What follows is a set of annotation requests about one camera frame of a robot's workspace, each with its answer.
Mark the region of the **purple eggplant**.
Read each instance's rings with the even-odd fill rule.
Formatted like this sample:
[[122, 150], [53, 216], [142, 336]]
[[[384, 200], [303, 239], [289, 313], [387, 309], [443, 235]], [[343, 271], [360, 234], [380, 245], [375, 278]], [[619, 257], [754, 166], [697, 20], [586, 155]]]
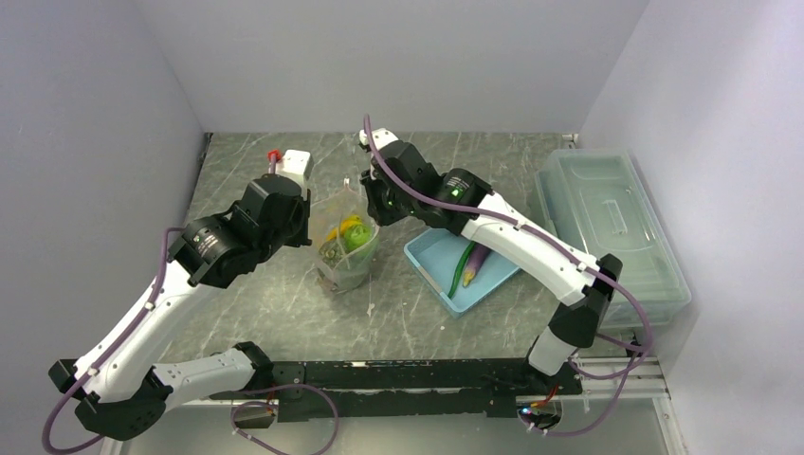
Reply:
[[476, 278], [489, 253], [490, 249], [488, 247], [478, 243], [474, 244], [464, 266], [462, 275], [463, 287], [468, 287]]

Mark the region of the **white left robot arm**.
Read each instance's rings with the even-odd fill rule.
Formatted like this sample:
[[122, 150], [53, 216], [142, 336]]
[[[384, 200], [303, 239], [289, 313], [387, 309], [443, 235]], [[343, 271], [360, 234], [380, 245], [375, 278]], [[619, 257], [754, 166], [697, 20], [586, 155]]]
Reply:
[[65, 398], [77, 402], [82, 426], [127, 441], [165, 412], [224, 391], [265, 395], [273, 364], [254, 343], [179, 363], [161, 356], [192, 312], [284, 246], [309, 246], [311, 192], [305, 177], [269, 173], [250, 181], [227, 210], [179, 229], [162, 250], [154, 281], [87, 354], [49, 370]]

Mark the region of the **green lime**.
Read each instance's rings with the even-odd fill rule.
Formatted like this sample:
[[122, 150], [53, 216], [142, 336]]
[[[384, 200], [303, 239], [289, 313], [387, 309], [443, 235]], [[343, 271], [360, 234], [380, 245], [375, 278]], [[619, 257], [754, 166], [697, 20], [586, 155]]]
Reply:
[[367, 244], [372, 236], [372, 229], [360, 224], [348, 228], [343, 235], [343, 241], [346, 249], [351, 252]]

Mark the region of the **clear zip top bag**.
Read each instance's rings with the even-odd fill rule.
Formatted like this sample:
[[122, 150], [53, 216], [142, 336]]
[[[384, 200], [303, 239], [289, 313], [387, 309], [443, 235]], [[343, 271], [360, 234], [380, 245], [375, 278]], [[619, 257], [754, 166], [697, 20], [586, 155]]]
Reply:
[[359, 287], [370, 274], [379, 227], [367, 206], [368, 199], [348, 177], [339, 191], [312, 205], [312, 258], [321, 287], [331, 294]]

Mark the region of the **yellow banana bunch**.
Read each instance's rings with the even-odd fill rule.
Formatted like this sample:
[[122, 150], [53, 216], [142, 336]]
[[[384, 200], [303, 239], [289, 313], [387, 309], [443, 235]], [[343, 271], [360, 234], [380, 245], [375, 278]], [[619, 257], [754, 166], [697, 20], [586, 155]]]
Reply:
[[331, 240], [336, 239], [339, 235], [343, 236], [345, 231], [348, 228], [351, 228], [355, 225], [362, 224], [363, 221], [359, 215], [353, 214], [344, 218], [337, 227], [332, 228], [329, 233], [326, 235], [324, 241], [329, 242]]

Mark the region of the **green netted melon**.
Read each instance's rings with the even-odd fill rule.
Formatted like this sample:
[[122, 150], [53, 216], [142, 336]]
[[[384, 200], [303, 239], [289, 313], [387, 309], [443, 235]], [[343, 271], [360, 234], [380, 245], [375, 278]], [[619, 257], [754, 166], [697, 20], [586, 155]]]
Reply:
[[320, 259], [328, 267], [336, 267], [347, 255], [348, 250], [339, 239], [325, 242], [319, 249]]

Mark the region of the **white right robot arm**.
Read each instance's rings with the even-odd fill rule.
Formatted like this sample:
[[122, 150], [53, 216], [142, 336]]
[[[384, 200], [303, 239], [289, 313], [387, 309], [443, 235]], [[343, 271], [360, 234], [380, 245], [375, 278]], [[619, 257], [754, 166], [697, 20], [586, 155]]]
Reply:
[[549, 391], [568, 358], [594, 342], [621, 262], [611, 254], [597, 259], [573, 252], [474, 173], [461, 168], [440, 173], [414, 145], [388, 131], [362, 136], [359, 143], [371, 156], [360, 177], [367, 211], [380, 226], [413, 217], [445, 229], [502, 255], [556, 296], [559, 306], [522, 368], [528, 390]]

